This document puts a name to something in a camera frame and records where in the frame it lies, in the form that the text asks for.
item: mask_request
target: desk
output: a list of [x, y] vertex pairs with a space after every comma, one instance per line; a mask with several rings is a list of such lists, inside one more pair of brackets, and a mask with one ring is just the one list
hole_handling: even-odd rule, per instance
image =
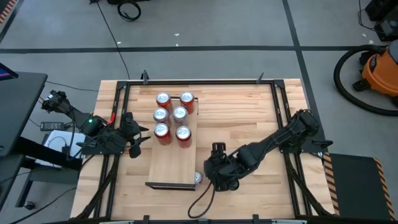
[[[111, 118], [117, 81], [102, 81], [99, 88], [95, 114], [104, 119]], [[284, 80], [290, 111], [294, 114], [307, 108], [307, 102], [299, 79]], [[156, 108], [155, 95], [167, 91], [178, 96], [189, 90], [198, 97], [199, 115], [197, 124], [196, 170], [203, 173], [203, 161], [210, 156], [213, 142], [225, 142], [227, 151], [232, 152], [243, 144], [260, 141], [278, 129], [275, 106], [270, 85], [139, 85], [130, 89], [127, 111], [134, 119], [150, 129], [143, 136], [153, 136], [152, 113]], [[277, 90], [279, 105], [282, 96]], [[119, 124], [123, 94], [119, 99], [116, 124]], [[284, 111], [282, 119], [286, 123]], [[120, 157], [116, 191], [113, 202], [113, 220], [142, 220], [150, 215], [151, 220], [188, 219], [187, 210], [208, 185], [208, 179], [194, 192], [154, 190], [145, 186], [151, 162], [150, 140], [141, 144], [142, 154], [131, 159], [127, 152]], [[95, 156], [80, 173], [71, 217], [78, 215], [90, 201], [98, 188], [102, 156]], [[302, 154], [303, 172], [307, 186], [326, 210], [331, 213], [331, 201], [323, 165], [319, 158]], [[267, 154], [258, 170], [240, 180], [240, 188], [234, 192], [217, 192], [213, 205], [204, 218], [210, 219], [252, 219], [294, 218], [289, 185], [283, 155], [278, 150]], [[296, 187], [301, 214], [304, 214], [303, 200]], [[211, 194], [208, 193], [192, 210], [202, 212]], [[105, 192], [101, 208], [104, 215], [108, 193]]]
[[[0, 210], [19, 169], [21, 167], [37, 168], [34, 159], [25, 156], [75, 170], [81, 166], [81, 161], [78, 159], [68, 162], [64, 154], [21, 137], [26, 122], [44, 88], [47, 75], [28, 72], [18, 72], [18, 75], [19, 78], [0, 82]], [[23, 206], [31, 185], [32, 180], [29, 174], [17, 207]]]

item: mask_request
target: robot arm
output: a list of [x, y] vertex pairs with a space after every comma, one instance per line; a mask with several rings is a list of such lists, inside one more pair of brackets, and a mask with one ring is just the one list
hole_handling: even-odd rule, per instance
[[228, 156], [224, 143], [213, 143], [211, 156], [204, 162], [205, 175], [216, 191], [236, 190], [238, 179], [255, 171], [268, 152], [278, 146], [298, 148], [318, 132], [318, 127], [309, 110], [300, 110], [282, 129], [261, 142], [243, 145]]
[[141, 154], [140, 143], [150, 137], [141, 137], [141, 131], [147, 128], [139, 126], [133, 119], [132, 113], [126, 113], [122, 117], [122, 123], [118, 129], [113, 129], [114, 118], [109, 122], [105, 119], [89, 113], [83, 113], [73, 107], [65, 92], [54, 91], [42, 104], [42, 109], [47, 112], [63, 113], [72, 119], [75, 127], [81, 133], [90, 137], [90, 143], [78, 143], [82, 147], [82, 153], [87, 155], [118, 155], [124, 152], [126, 143], [130, 142], [130, 157], [136, 158]]

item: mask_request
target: wooden board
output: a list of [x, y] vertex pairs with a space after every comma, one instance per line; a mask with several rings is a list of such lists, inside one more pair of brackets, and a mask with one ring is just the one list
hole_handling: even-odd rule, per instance
[[[291, 113], [307, 108], [300, 80], [287, 79], [285, 86]], [[116, 81], [101, 82], [95, 114], [110, 119], [115, 88]], [[153, 135], [155, 95], [160, 91], [177, 95], [185, 90], [192, 91], [200, 99], [197, 135], [201, 138], [197, 141], [196, 170], [203, 172], [203, 161], [210, 156], [213, 142], [225, 142], [227, 151], [232, 152], [243, 144], [263, 139], [278, 128], [269, 85], [133, 86], [127, 110], [133, 112], [134, 119], [140, 125], [150, 129], [143, 136]], [[280, 93], [278, 96], [280, 107], [283, 108]], [[119, 114], [116, 117], [116, 124], [118, 123]], [[138, 158], [131, 159], [128, 152], [121, 156], [113, 220], [142, 220], [143, 215], [150, 215], [150, 219], [154, 220], [188, 219], [188, 207], [209, 183], [204, 178], [194, 192], [154, 190], [145, 186], [149, 175], [152, 140], [141, 145], [142, 154]], [[321, 160], [309, 154], [302, 154], [301, 159], [308, 188], [326, 210], [333, 212]], [[95, 156], [81, 171], [72, 217], [84, 209], [96, 192], [101, 165], [102, 157]], [[260, 218], [294, 217], [284, 159], [278, 150], [268, 153], [258, 170], [241, 179], [240, 184], [237, 191], [217, 192], [213, 205], [204, 218], [252, 219], [253, 214], [259, 214]], [[298, 187], [296, 189], [300, 212], [304, 214], [302, 194]], [[197, 203], [192, 210], [193, 215], [206, 208], [210, 196], [208, 193]], [[101, 214], [104, 214], [106, 199], [102, 204]]]
[[[195, 110], [188, 116], [188, 127], [191, 130], [191, 146], [183, 149], [175, 137], [176, 125], [170, 115], [172, 143], [162, 146], [154, 139], [146, 185], [158, 189], [192, 189], [195, 190], [195, 162], [197, 154], [197, 117], [198, 102]], [[173, 100], [174, 108], [180, 106], [178, 100]]]

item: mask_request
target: gray floor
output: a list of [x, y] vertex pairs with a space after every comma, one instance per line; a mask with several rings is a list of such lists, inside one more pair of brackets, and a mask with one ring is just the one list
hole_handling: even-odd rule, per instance
[[[363, 0], [363, 7], [369, 0]], [[288, 0], [301, 46], [352, 46], [383, 44], [377, 35], [358, 25], [357, 0]], [[175, 47], [267, 45], [293, 46], [281, 0], [152, 0], [140, 2], [142, 17], [133, 23], [120, 19], [116, 8], [100, 2], [120, 47]], [[371, 25], [364, 14], [364, 23]], [[114, 47], [97, 5], [88, 0], [25, 0], [13, 20], [1, 49], [70, 49]], [[381, 160], [398, 212], [398, 118], [378, 116], [360, 110], [337, 94], [333, 69], [341, 51], [306, 51], [303, 57], [319, 110], [323, 129], [335, 143], [329, 150], [343, 154], [377, 157]], [[132, 78], [146, 69], [155, 78], [302, 78], [293, 50], [229, 50], [183, 52], [123, 52]], [[0, 61], [13, 70], [41, 72], [49, 80], [80, 88], [98, 88], [100, 80], [125, 79], [118, 53], [0, 54]], [[342, 75], [347, 85], [356, 79], [358, 63], [350, 60]], [[65, 90], [73, 104], [92, 111], [96, 94], [46, 85], [42, 96]], [[358, 95], [371, 103], [391, 108], [384, 97]], [[68, 121], [59, 114], [47, 114], [37, 105], [31, 118]], [[23, 136], [40, 142], [45, 133], [27, 123]], [[29, 212], [14, 208], [24, 176], [18, 177], [7, 204], [0, 213], [2, 223]], [[35, 183], [29, 200], [41, 207], [70, 185]], [[23, 223], [66, 220], [73, 192], [45, 212]]]

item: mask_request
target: wooden tabletop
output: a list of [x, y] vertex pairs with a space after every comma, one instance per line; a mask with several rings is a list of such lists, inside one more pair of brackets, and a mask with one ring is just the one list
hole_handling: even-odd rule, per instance
[[[291, 113], [307, 108], [300, 80], [284, 81]], [[116, 82], [102, 81], [99, 88], [95, 114], [104, 119], [110, 119], [111, 116]], [[243, 144], [264, 139], [278, 128], [270, 85], [132, 86], [127, 111], [132, 111], [134, 119], [141, 126], [150, 129], [143, 136], [153, 136], [155, 123], [152, 113], [157, 107], [156, 94], [166, 91], [172, 96], [178, 96], [187, 90], [193, 92], [199, 100], [195, 166], [202, 173], [203, 161], [210, 156], [213, 142], [225, 142], [227, 151], [232, 152]], [[123, 95], [122, 93], [119, 102], [119, 112]], [[278, 99], [283, 108], [279, 90]], [[117, 115], [116, 124], [119, 124], [119, 117], [120, 114]], [[283, 110], [282, 117], [286, 123]], [[113, 220], [142, 220], [144, 215], [150, 215], [151, 220], [188, 219], [188, 207], [208, 185], [209, 180], [204, 178], [194, 192], [154, 190], [145, 186], [153, 140], [151, 138], [141, 144], [142, 154], [138, 158], [131, 159], [128, 151], [121, 156], [113, 202]], [[302, 154], [301, 160], [308, 188], [324, 208], [333, 213], [321, 160], [310, 154]], [[71, 217], [79, 214], [96, 192], [102, 161], [103, 156], [95, 156], [80, 172]], [[294, 218], [284, 159], [278, 150], [268, 153], [259, 168], [241, 179], [240, 183], [239, 189], [234, 192], [217, 192], [213, 205], [204, 218], [252, 219], [253, 214], [258, 214], [260, 218]], [[297, 186], [296, 189], [300, 212], [304, 214], [302, 194]], [[211, 192], [208, 192], [197, 203], [192, 210], [193, 215], [206, 208], [210, 196]], [[105, 192], [102, 215], [107, 197], [108, 193]]]

